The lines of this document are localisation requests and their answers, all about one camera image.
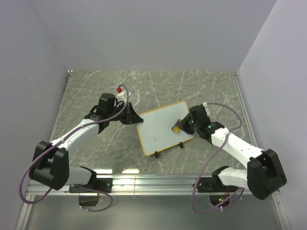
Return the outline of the yellow handled eraser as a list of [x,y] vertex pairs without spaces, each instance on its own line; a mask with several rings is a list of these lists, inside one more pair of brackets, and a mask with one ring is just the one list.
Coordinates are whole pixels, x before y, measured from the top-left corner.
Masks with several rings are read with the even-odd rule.
[[182,120],[178,119],[175,124],[172,126],[172,131],[175,133],[179,133],[182,127]]

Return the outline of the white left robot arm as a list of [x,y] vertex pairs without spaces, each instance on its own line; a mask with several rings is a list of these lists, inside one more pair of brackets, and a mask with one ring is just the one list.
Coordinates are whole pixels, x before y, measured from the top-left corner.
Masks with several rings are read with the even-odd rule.
[[71,167],[70,159],[91,138],[99,135],[112,121],[124,125],[142,123],[143,119],[129,102],[131,93],[118,95],[103,93],[99,102],[83,120],[64,136],[52,142],[40,142],[34,153],[30,179],[51,189],[59,190],[65,185],[79,185],[87,193],[98,189],[97,173],[86,167]]

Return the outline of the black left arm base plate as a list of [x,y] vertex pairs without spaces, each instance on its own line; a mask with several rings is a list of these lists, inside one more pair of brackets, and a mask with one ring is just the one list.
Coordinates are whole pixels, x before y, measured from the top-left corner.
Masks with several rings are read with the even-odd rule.
[[110,193],[112,191],[112,178],[94,178],[85,185],[70,185],[69,193],[89,193],[89,192],[104,192]]

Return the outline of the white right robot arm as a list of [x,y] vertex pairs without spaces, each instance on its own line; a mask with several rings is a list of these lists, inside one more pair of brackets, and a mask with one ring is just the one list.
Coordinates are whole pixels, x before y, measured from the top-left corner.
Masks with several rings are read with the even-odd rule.
[[227,188],[247,188],[256,198],[264,200],[287,184],[278,154],[272,149],[263,150],[255,147],[233,134],[219,122],[210,119],[209,103],[204,102],[189,109],[188,114],[176,121],[172,131],[183,131],[189,135],[197,133],[208,143],[224,150],[244,169],[223,166],[212,173],[206,180],[200,177],[196,183],[198,192],[221,192]]

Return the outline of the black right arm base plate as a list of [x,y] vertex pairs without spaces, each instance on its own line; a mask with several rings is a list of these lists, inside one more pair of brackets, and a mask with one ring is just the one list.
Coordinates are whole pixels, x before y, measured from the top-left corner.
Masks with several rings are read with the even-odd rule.
[[198,193],[213,193],[217,191],[212,177],[201,177],[197,183],[196,190]]

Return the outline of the yellow framed whiteboard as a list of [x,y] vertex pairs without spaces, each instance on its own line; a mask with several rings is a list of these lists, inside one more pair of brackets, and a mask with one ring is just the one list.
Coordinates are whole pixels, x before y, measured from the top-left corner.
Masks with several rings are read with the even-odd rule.
[[159,152],[193,139],[194,135],[172,130],[177,120],[183,119],[188,112],[187,102],[180,101],[139,114],[143,122],[137,124],[136,128],[144,155],[156,156]]

